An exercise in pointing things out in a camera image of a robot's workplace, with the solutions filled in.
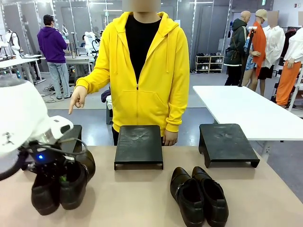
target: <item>neck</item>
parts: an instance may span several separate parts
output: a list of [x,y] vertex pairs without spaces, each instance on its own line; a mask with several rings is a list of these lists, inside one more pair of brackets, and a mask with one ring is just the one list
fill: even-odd
[[134,12],[134,18],[144,24],[149,24],[160,20],[156,12]]
[[259,24],[262,24],[262,19],[261,19],[261,18],[256,17],[256,21],[257,21]]

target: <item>fluorescent light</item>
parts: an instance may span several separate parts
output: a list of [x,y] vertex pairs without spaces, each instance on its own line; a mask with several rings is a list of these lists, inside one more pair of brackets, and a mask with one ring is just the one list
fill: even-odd
[[113,3],[105,3],[105,2],[90,2],[90,5],[113,5]]
[[189,2],[189,4],[210,4],[213,3],[213,1],[205,1],[205,2]]
[[104,9],[103,11],[112,11],[112,12],[117,12],[117,11],[122,11],[121,9]]

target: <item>shoe rack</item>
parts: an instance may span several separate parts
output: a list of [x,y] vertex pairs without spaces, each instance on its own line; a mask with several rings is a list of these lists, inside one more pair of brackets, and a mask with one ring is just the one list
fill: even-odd
[[224,63],[224,55],[216,55],[216,56],[196,56],[196,73],[204,72],[204,73],[216,73],[222,72]]

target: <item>sleeve cuff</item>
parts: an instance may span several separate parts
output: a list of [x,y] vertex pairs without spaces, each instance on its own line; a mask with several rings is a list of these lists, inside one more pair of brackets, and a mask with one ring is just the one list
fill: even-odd
[[179,131],[179,125],[175,125],[175,124],[167,124],[166,125],[166,130],[170,131],[170,132],[178,132]]
[[87,81],[85,81],[83,78],[79,78],[77,80],[76,87],[77,86],[82,86],[82,87],[85,87],[87,89],[87,91],[89,90],[89,83]]

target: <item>beige cap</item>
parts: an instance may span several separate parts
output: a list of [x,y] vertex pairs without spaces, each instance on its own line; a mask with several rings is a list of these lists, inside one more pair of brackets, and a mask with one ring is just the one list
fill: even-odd
[[267,21],[267,11],[265,9],[259,9],[256,12],[256,17],[263,18],[265,21]]

